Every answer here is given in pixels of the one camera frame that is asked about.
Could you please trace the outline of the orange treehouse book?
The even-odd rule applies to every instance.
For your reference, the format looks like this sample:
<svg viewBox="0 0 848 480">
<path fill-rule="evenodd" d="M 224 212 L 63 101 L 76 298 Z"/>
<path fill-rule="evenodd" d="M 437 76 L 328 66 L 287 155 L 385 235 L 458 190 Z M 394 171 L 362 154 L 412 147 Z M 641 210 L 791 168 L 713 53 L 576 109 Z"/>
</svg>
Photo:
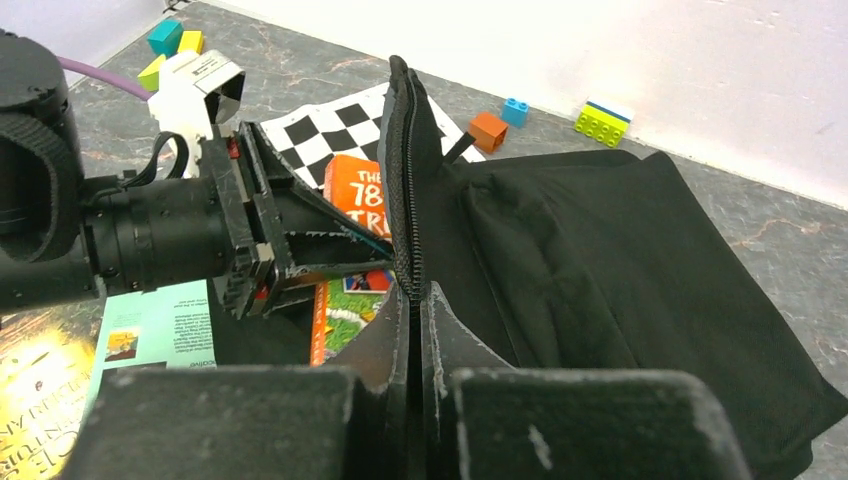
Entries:
<svg viewBox="0 0 848 480">
<path fill-rule="evenodd" d="M 325 169 L 324 198 L 377 236 L 389 240 L 379 165 L 338 154 Z M 376 318 L 394 281 L 386 269 L 321 283 L 313 306 L 310 364 L 335 356 Z"/>
</svg>

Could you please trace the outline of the black backpack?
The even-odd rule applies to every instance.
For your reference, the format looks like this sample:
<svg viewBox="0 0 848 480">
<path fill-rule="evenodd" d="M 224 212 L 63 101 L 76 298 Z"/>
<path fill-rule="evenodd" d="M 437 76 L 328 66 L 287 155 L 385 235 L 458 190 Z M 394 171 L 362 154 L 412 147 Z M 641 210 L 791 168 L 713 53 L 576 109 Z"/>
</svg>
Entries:
<svg viewBox="0 0 848 480">
<path fill-rule="evenodd" d="M 420 306 L 432 283 L 516 368 L 683 372 L 720 402 L 749 470 L 791 479 L 847 415 L 670 157 L 621 150 L 416 167 L 425 89 L 390 60 L 380 139 L 396 283 L 408 304 L 408 473 L 427 467 Z"/>
</svg>

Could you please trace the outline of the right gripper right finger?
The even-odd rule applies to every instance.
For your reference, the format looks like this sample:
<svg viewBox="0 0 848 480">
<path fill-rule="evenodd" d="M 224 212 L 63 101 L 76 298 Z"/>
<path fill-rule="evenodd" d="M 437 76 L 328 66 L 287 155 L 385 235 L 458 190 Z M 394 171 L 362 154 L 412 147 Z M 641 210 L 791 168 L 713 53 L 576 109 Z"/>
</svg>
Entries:
<svg viewBox="0 0 848 480">
<path fill-rule="evenodd" d="M 420 306 L 427 467 L 434 479 L 746 479 L 725 412 L 666 370 L 526 369 L 454 314 Z"/>
</svg>

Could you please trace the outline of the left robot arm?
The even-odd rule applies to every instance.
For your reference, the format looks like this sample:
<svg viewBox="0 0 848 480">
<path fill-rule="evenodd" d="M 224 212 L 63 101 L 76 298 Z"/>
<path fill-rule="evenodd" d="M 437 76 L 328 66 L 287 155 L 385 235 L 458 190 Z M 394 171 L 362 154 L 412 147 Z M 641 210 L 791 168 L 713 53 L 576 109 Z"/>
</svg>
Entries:
<svg viewBox="0 0 848 480">
<path fill-rule="evenodd" d="M 149 108 L 157 145 L 175 146 L 171 172 L 89 178 L 58 57 L 3 32 L 2 311 L 206 279 L 241 318 L 389 267 L 390 244 L 304 182 L 258 124 L 228 126 L 244 80 L 215 50 L 169 59 Z"/>
</svg>

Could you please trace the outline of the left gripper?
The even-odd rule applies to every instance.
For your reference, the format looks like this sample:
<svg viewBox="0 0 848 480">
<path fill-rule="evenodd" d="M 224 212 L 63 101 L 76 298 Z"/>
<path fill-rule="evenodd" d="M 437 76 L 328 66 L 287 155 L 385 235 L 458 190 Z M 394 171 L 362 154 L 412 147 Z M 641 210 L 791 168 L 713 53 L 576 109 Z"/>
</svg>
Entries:
<svg viewBox="0 0 848 480">
<path fill-rule="evenodd" d="M 270 315 L 306 302 L 325 281 L 394 263 L 391 243 L 348 217 L 307 184 L 256 122 L 222 126 L 201 142 L 201 177 L 214 186 L 231 253 L 215 279 L 222 307 L 234 318 Z M 299 265 L 285 234 L 316 245 L 338 239 L 350 249 L 388 255 L 359 262 Z"/>
</svg>

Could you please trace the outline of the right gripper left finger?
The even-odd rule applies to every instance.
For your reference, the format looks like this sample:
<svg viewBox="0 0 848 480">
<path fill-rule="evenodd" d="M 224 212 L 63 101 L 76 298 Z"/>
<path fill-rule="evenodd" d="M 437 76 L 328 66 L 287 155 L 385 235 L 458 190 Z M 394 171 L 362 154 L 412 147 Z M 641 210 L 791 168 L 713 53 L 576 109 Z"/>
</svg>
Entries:
<svg viewBox="0 0 848 480">
<path fill-rule="evenodd" d="M 408 304 L 320 367 L 129 369 L 107 378 L 66 479 L 402 479 Z"/>
</svg>

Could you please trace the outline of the teal paperback book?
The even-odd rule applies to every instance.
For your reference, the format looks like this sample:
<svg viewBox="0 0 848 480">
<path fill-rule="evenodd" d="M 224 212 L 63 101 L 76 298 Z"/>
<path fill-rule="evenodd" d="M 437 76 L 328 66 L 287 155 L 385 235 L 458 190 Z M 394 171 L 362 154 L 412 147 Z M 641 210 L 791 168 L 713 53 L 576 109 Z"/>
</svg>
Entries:
<svg viewBox="0 0 848 480">
<path fill-rule="evenodd" d="M 84 410 L 101 385 L 127 368 L 217 366 L 204 280 L 107 299 Z"/>
</svg>

